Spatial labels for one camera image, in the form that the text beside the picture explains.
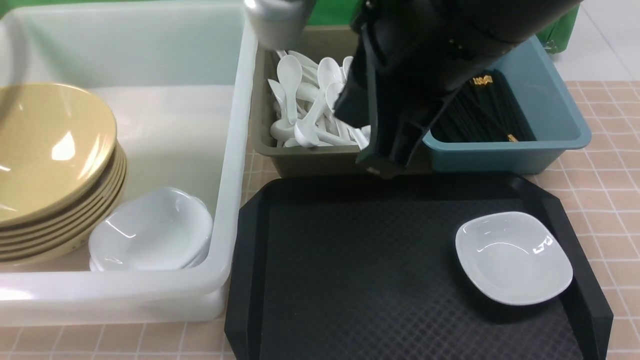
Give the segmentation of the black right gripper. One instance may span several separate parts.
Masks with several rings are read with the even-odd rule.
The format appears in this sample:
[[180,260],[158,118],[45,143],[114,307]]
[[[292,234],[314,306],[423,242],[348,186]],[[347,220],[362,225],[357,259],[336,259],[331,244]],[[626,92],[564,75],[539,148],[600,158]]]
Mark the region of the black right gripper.
[[404,173],[413,154],[460,87],[458,59],[446,47],[418,46],[397,64],[378,54],[362,30],[334,114],[356,129],[370,126],[369,144],[356,163],[390,179]]

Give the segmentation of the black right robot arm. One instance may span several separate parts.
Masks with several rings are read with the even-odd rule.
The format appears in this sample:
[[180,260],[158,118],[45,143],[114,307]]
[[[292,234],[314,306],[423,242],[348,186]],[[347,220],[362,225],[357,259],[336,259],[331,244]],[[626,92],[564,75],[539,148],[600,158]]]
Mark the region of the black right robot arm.
[[334,116],[370,126],[356,164],[404,173],[423,138],[473,76],[577,0],[364,0],[350,27],[358,45]]

